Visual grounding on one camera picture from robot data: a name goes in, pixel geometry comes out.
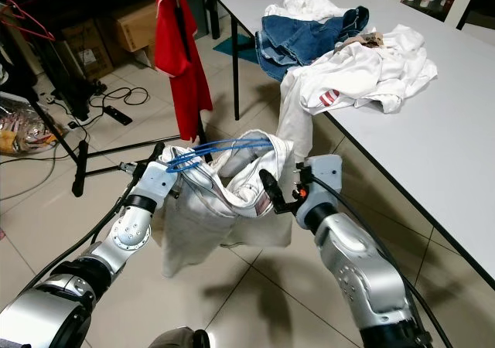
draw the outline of red logo on shirt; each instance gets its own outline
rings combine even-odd
[[[338,90],[328,90],[324,95],[320,95],[319,99],[325,107],[329,107],[339,97],[340,92]]]

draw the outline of white cloth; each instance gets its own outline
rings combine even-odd
[[[394,112],[435,77],[436,65],[423,44],[420,33],[398,25],[384,34],[380,48],[352,43],[310,66],[289,69],[280,86],[277,136],[294,141],[295,161],[311,151],[312,115],[371,101],[380,101],[386,114]]]
[[[276,4],[265,9],[265,16],[280,15],[301,21],[324,21],[342,17],[349,9],[342,9],[330,0],[284,0],[282,7]]]
[[[155,213],[152,235],[162,245],[162,272],[166,277],[172,277],[188,264],[204,261],[221,244],[290,244],[292,215],[275,215],[271,211],[259,171],[268,170],[279,180],[286,197],[290,197],[292,143],[259,130],[248,131],[241,138],[263,138],[271,146],[228,150],[210,165],[195,158],[199,165],[181,172],[174,186],[179,197],[167,197],[163,209]],[[168,146],[161,160],[168,162],[177,152],[190,151]]]

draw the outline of blue mat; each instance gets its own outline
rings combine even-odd
[[[248,44],[249,42],[250,42],[250,40],[247,36],[237,34],[237,44],[238,45]],[[229,37],[227,40],[225,40],[222,43],[215,46],[213,48],[213,50],[216,50],[217,52],[221,52],[221,53],[228,54],[229,56],[231,56],[232,55],[232,38]],[[243,60],[248,60],[252,63],[258,64],[258,58],[256,57],[256,49],[255,48],[239,50],[239,58],[242,58]]]

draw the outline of white table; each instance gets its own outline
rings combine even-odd
[[[370,25],[419,31],[439,77],[397,114],[353,107],[327,117],[415,205],[495,289],[495,48],[392,0],[330,0],[364,5]],[[219,0],[252,36],[266,6],[282,0]],[[237,56],[234,53],[237,102]]]

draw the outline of table leg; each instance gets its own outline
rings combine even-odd
[[[218,21],[217,0],[207,0],[207,8],[210,12],[211,37],[218,39],[220,37],[220,23]]]
[[[230,16],[232,32],[232,75],[234,77],[234,117],[239,120],[239,46],[237,44],[237,20]]]

